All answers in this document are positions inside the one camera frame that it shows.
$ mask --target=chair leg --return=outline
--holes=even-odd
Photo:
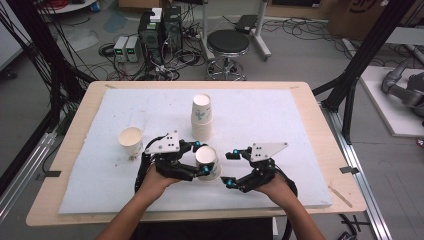
[[[246,76],[243,75],[243,66],[228,57],[214,60],[208,64],[205,79],[216,80],[219,75],[222,75],[224,80],[246,80]]]

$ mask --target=forearm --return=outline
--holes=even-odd
[[[129,239],[143,217],[149,204],[135,196],[112,219],[96,239]]]
[[[293,231],[298,240],[302,239],[325,239],[319,228],[315,225],[311,216],[299,201],[293,202],[285,209]]]

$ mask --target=wooden table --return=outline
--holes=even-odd
[[[106,223],[111,214],[66,214],[58,210],[66,191],[68,179],[78,154],[84,144],[85,136],[108,88],[140,89],[286,89],[290,90],[305,130],[315,152],[325,182],[328,185],[333,205],[327,208],[307,211],[316,213],[348,213],[366,210],[365,200],[351,174],[342,174],[340,168],[347,163],[337,145],[333,134],[324,119],[311,89],[304,82],[94,82],[90,85],[63,143],[50,168],[61,171],[60,177],[46,178],[28,214],[29,226],[49,226],[84,223]],[[269,217],[285,215],[278,208],[249,210],[210,210],[184,212],[147,212],[142,221],[172,221],[188,219],[222,219],[243,217]]]

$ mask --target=paper cup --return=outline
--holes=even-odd
[[[128,155],[137,156],[140,154],[142,133],[139,128],[129,127],[119,134],[119,144],[127,151]]]
[[[212,136],[213,121],[206,124],[199,124],[195,121],[191,121],[191,135],[197,141],[206,141]]]
[[[207,176],[200,176],[200,181],[213,181],[221,176],[222,167],[219,163],[215,149],[210,146],[203,146],[196,151],[196,166],[199,164],[214,163],[212,171]]]
[[[206,124],[212,120],[211,99],[207,94],[197,94],[193,98],[191,121]]]

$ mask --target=white sheet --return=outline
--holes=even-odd
[[[75,162],[60,214],[118,212],[134,194],[140,159],[130,162],[118,143],[120,131],[143,129],[143,144],[178,130],[181,139],[191,136],[192,98],[206,93],[212,100],[214,147],[222,176],[240,178],[251,172],[246,160],[229,161],[225,153],[245,149],[254,142],[288,142],[273,159],[292,178],[305,206],[326,207],[331,198],[310,146],[296,105],[288,90],[218,89],[109,89]],[[182,162],[195,164],[188,152]],[[275,207],[266,196],[229,190],[213,182],[180,182],[170,186],[149,211]]]

